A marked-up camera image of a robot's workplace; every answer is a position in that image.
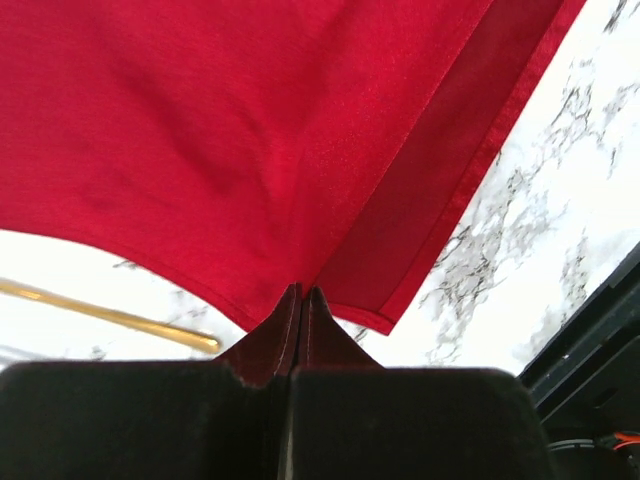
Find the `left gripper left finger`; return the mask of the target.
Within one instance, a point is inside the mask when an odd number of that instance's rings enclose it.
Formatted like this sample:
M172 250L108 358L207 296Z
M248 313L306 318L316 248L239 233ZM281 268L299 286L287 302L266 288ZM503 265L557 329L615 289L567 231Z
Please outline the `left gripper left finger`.
M301 289L207 361L18 363L1 375L5 479L274 479Z

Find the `red cloth napkin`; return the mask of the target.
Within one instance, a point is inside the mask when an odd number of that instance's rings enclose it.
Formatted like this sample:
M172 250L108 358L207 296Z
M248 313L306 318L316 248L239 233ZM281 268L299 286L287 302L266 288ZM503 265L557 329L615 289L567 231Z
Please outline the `red cloth napkin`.
M406 311L579 1L5 1L1 225L246 330Z

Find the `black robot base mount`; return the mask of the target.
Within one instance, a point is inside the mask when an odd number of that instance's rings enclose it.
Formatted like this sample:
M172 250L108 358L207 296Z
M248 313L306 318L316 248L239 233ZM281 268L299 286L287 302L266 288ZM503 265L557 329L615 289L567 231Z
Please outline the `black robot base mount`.
M639 476L639 250L519 376L560 479Z

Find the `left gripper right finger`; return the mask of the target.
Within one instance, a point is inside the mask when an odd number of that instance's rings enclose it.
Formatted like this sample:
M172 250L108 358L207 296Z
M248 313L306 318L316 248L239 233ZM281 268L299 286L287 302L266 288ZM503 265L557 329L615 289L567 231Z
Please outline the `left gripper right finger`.
M387 369L333 319L302 310L290 384L293 479L551 479L531 399L495 369Z

